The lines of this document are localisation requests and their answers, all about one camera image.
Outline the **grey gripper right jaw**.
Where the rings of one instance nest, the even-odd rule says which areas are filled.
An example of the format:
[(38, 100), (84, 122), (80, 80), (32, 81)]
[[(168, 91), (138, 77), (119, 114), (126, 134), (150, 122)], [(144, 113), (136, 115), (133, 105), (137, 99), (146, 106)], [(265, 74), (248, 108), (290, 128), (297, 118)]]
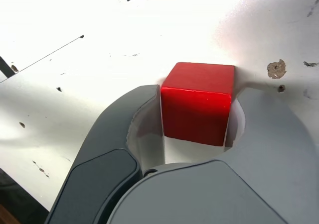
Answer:
[(252, 88), (237, 98), (239, 137), (212, 160), (156, 172), (118, 202), (111, 224), (316, 224), (319, 155), (286, 104)]

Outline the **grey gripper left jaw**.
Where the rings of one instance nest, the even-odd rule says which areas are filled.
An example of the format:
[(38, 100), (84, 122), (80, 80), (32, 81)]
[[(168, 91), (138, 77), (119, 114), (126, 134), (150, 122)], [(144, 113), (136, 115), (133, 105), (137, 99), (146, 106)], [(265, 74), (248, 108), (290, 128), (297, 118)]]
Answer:
[(105, 224), (143, 172), (162, 164), (160, 87), (140, 86), (115, 100), (96, 119), (46, 222)]

